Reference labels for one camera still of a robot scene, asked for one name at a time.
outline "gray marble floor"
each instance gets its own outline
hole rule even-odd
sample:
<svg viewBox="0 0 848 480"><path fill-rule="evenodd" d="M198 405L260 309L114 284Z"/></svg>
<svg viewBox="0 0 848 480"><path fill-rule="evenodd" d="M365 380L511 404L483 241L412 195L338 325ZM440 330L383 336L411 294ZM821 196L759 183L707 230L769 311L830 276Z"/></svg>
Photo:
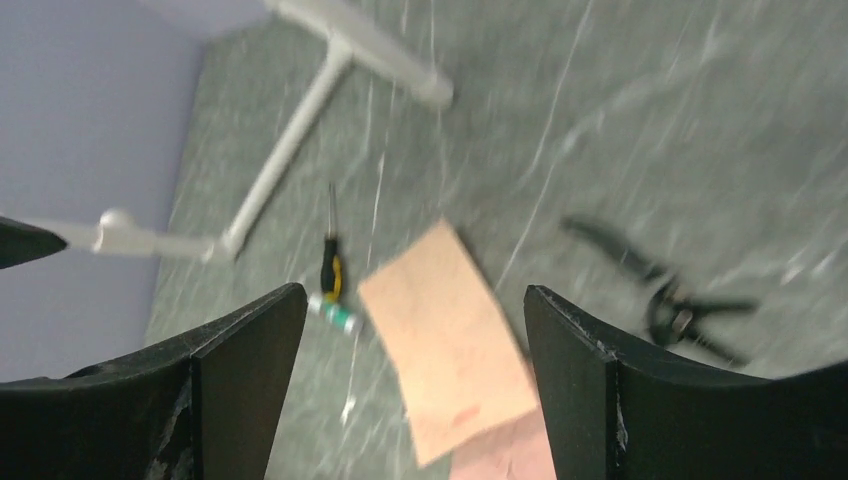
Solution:
<svg viewBox="0 0 848 480"><path fill-rule="evenodd" d="M365 0L442 65L441 115L363 70L333 97L233 266L163 263L148 342L289 281L317 288L327 183L351 281L453 222L516 335L545 284L642 329L643 292L557 229L620 225L701 291L760 311L712 333L775 377L848 356L848 5L831 0ZM274 21L206 58L171 227L220 232L322 59ZM361 308L355 295L350 302ZM679 353L712 361L697 350ZM441 479L414 466L379 339L310 320L268 479ZM346 422L350 394L356 404Z"/></svg>

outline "paper sheet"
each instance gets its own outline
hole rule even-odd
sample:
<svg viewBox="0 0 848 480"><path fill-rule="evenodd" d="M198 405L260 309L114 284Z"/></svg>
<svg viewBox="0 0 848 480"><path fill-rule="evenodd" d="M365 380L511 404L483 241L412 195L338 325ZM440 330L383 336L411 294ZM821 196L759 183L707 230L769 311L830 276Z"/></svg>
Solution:
<svg viewBox="0 0 848 480"><path fill-rule="evenodd" d="M556 480L542 410L457 447L450 480Z"/></svg>
<svg viewBox="0 0 848 480"><path fill-rule="evenodd" d="M444 220L359 293L398 372L419 466L537 408L503 312Z"/></svg>

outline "black pliers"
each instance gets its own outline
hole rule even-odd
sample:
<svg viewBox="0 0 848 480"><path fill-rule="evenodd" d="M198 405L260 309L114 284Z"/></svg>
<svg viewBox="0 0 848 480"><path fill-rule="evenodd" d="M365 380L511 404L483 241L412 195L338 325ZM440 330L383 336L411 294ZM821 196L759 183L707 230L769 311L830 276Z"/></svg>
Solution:
<svg viewBox="0 0 848 480"><path fill-rule="evenodd" d="M645 313L648 334L655 344L668 348L682 340L689 340L731 365L748 363L741 355L709 340L698 325L707 315L752 313L759 308L757 300L695 296L669 268L649 260L624 235L596 219L569 216L563 218L561 226L598 247L642 285L656 289Z"/></svg>

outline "screwdriver shaft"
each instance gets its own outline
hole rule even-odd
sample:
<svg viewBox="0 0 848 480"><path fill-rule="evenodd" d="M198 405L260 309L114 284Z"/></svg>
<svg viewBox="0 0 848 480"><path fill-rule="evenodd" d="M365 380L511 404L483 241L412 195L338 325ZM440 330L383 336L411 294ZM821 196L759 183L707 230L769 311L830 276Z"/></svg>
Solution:
<svg viewBox="0 0 848 480"><path fill-rule="evenodd" d="M336 236L336 187L330 183L330 214L329 225L327 225L327 238Z"/></svg>

